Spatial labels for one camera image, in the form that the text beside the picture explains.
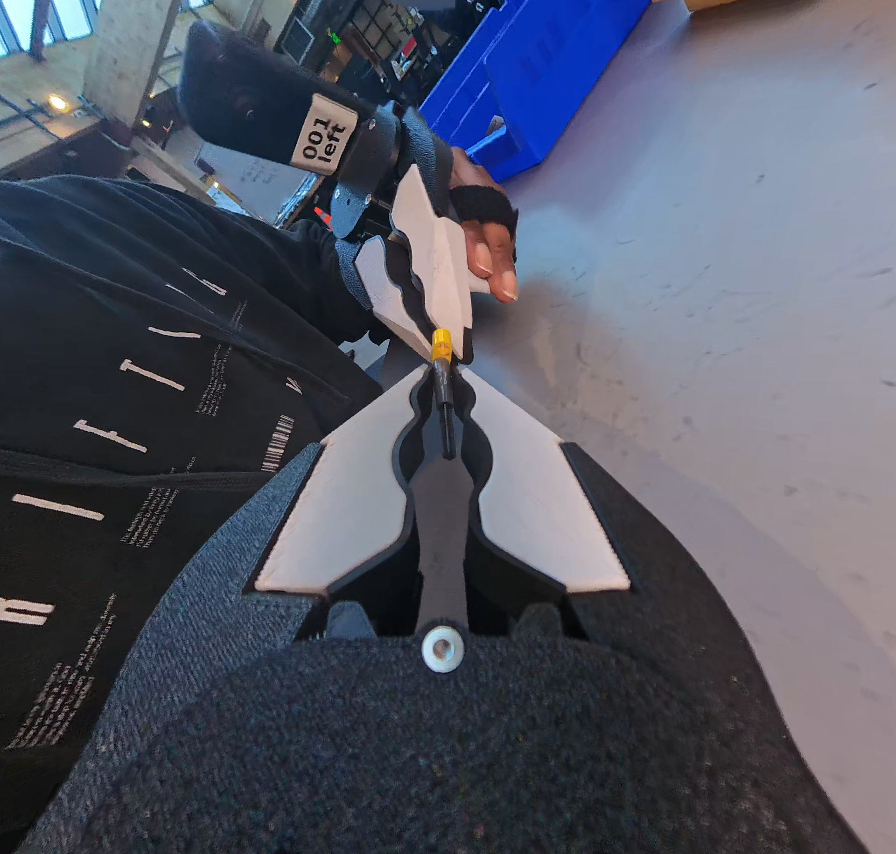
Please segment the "blue plastic bin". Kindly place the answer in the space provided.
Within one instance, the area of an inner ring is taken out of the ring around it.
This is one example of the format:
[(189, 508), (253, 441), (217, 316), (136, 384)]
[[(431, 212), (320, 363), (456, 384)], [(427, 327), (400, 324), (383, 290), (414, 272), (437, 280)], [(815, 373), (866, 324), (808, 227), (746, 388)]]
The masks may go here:
[(651, 0), (504, 0), (420, 107), (496, 181), (546, 158)]

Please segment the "grey axle pin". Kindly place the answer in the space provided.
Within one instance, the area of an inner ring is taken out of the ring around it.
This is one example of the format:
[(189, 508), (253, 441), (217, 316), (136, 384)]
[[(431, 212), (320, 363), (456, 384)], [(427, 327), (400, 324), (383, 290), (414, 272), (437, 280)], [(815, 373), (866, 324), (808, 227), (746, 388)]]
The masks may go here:
[(449, 357), (433, 360), (434, 404), (438, 414), (442, 457), (451, 461), (456, 457), (454, 432), (454, 374)]

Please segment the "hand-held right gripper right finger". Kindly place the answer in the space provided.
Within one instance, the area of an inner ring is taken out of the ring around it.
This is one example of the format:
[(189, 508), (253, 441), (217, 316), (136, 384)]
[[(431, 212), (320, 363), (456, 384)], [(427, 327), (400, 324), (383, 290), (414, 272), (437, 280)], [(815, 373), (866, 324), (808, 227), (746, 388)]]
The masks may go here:
[(530, 606), (582, 634), (574, 596), (628, 593), (631, 579), (586, 474), (594, 461), (469, 368), (455, 373), (462, 463), (472, 481), (463, 560), (473, 634), (509, 634)]

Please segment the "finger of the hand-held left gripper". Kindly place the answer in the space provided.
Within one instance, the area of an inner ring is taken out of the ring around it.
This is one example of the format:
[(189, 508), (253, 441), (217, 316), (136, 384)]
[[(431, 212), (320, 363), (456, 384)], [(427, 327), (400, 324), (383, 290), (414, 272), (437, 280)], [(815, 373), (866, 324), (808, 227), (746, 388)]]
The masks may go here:
[(368, 239), (354, 261), (374, 317), (426, 363), (432, 361), (434, 324), (414, 284), (409, 251), (399, 242)]
[(389, 218), (409, 252), (410, 302), (422, 314), (426, 338), (438, 329), (449, 332), (456, 360), (470, 363), (472, 274), (464, 232), (459, 223), (436, 213), (416, 163), (398, 182)]

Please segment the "concrete pillar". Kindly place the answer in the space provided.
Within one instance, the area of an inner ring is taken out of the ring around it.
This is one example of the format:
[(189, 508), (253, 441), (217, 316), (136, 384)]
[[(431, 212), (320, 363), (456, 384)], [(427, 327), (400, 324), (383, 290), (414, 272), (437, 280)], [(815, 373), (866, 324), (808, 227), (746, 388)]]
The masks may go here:
[(150, 96), (183, 0), (101, 0), (84, 98), (127, 130)]

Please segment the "person's left hand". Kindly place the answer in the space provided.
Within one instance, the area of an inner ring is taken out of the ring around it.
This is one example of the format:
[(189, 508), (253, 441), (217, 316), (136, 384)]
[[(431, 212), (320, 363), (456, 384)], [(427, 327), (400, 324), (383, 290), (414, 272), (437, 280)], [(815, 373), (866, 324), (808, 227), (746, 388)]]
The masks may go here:
[[(453, 170), (450, 188), (491, 188), (502, 196), (507, 192), (481, 166), (472, 162), (464, 149), (453, 147)], [(496, 222), (468, 220), (462, 222), (469, 270), (487, 280), (491, 294), (501, 303), (518, 300), (519, 286), (513, 254), (515, 233)]]

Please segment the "grey desk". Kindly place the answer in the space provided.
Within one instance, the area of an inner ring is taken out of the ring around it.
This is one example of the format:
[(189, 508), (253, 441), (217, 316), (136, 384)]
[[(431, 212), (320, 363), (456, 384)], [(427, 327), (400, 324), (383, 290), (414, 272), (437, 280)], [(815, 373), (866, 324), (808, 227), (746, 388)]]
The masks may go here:
[(710, 576), (894, 852), (894, 0), (647, 9), (521, 210), (474, 369)]

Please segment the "person's left forearm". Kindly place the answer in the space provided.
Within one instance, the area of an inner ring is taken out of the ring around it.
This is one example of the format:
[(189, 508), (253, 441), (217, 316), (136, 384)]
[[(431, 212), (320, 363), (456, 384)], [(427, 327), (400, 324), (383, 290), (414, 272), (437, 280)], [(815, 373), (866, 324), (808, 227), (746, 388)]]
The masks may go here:
[(284, 305), (331, 342), (341, 345), (368, 337), (385, 343), (390, 334), (371, 307), (361, 304), (357, 287), (347, 281), (334, 235), (313, 221), (273, 230), (276, 276), (269, 290)]

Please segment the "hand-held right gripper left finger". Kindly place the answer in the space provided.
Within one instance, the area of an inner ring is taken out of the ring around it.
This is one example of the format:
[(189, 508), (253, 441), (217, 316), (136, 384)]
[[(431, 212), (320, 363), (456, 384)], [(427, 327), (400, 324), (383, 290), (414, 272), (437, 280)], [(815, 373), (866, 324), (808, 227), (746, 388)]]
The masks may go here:
[(423, 576), (410, 482), (428, 418), (421, 366), (321, 442), (253, 582), (312, 599), (306, 634), (339, 602), (358, 602), (377, 634), (414, 633)]

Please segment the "person's black hoodie torso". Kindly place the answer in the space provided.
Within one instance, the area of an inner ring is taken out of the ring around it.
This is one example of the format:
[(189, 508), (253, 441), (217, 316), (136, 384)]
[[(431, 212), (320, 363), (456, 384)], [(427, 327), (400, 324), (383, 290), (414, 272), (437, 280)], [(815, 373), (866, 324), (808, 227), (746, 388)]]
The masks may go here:
[(2, 852), (196, 553), (382, 392), (269, 290), (273, 230), (125, 179), (2, 182)]

